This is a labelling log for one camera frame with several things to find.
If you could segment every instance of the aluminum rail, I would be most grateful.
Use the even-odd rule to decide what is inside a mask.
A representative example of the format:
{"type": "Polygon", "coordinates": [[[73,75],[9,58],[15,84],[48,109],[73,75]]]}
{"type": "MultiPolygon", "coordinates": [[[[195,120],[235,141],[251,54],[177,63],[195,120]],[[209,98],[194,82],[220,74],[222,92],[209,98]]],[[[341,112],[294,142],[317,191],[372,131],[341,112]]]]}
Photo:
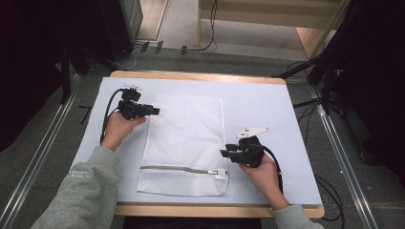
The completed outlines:
{"type": "MultiPolygon", "coordinates": [[[[313,98],[322,96],[316,86],[311,86],[310,90],[313,98]]],[[[325,130],[327,131],[328,137],[330,139],[331,146],[336,155],[337,161],[339,162],[340,168],[342,169],[343,176],[346,180],[346,183],[348,184],[349,191],[352,194],[354,204],[357,208],[358,214],[363,222],[364,227],[367,229],[378,228],[370,204],[366,199],[360,183],[357,180],[351,163],[349,162],[349,159],[346,155],[346,151],[343,148],[342,142],[340,141],[336,130],[334,129],[330,117],[325,113],[322,106],[318,106],[318,113],[321,116],[325,130]]]]}
{"type": "Polygon", "coordinates": [[[76,88],[79,84],[80,76],[76,74],[72,80],[72,93],[64,104],[61,104],[53,118],[53,121],[41,140],[32,160],[27,167],[24,175],[9,198],[6,208],[0,218],[0,228],[11,228],[14,220],[23,205],[42,164],[44,163],[48,152],[51,149],[53,141],[57,136],[65,117],[70,110],[73,101],[75,100],[76,88]]]}

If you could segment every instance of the person's right hand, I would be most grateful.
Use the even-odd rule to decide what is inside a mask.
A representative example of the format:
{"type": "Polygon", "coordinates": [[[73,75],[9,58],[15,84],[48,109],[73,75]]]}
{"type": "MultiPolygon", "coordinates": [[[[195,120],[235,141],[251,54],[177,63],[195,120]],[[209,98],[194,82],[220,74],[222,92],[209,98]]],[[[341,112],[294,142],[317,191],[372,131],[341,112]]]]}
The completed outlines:
{"type": "Polygon", "coordinates": [[[267,155],[263,156],[262,163],[257,168],[251,168],[244,164],[239,164],[239,167],[250,176],[274,211],[289,206],[279,188],[276,163],[267,155]]]}
{"type": "Polygon", "coordinates": [[[101,146],[115,152],[122,140],[128,136],[135,127],[145,121],[146,117],[135,117],[132,120],[127,120],[120,112],[113,112],[108,119],[105,137],[101,142],[101,146]]]}

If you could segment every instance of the gray sleeve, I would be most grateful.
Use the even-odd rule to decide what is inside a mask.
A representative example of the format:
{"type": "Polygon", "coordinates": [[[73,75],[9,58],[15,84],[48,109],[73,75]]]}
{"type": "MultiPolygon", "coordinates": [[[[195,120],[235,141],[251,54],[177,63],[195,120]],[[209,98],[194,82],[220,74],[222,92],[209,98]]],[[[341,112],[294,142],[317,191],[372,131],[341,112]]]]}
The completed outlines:
{"type": "Polygon", "coordinates": [[[319,223],[314,223],[304,212],[301,205],[290,205],[274,212],[277,228],[279,229],[322,229],[319,223]]]}
{"type": "Polygon", "coordinates": [[[56,197],[32,228],[110,228],[117,206],[119,158],[96,147],[63,179],[56,197]]]}

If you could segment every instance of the zipper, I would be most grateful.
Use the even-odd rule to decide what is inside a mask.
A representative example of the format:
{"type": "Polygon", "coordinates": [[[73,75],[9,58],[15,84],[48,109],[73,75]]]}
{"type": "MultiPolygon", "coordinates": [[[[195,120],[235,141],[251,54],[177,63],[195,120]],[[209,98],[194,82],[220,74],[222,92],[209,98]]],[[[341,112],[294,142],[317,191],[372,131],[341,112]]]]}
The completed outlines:
{"type": "Polygon", "coordinates": [[[144,165],[144,166],[140,166],[140,169],[185,171],[185,172],[192,173],[192,174],[207,174],[207,175],[221,174],[221,171],[198,170],[198,169],[191,169],[188,167],[181,167],[181,166],[144,165]]]}

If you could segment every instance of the white mesh bag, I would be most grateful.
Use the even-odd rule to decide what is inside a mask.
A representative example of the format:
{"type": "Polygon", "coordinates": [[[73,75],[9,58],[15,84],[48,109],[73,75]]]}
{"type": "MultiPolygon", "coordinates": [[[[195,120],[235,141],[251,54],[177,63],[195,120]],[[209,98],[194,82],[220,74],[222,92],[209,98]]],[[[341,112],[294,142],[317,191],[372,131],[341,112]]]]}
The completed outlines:
{"type": "Polygon", "coordinates": [[[226,191],[224,105],[220,98],[155,95],[138,191],[172,196],[215,196],[226,191]]]}

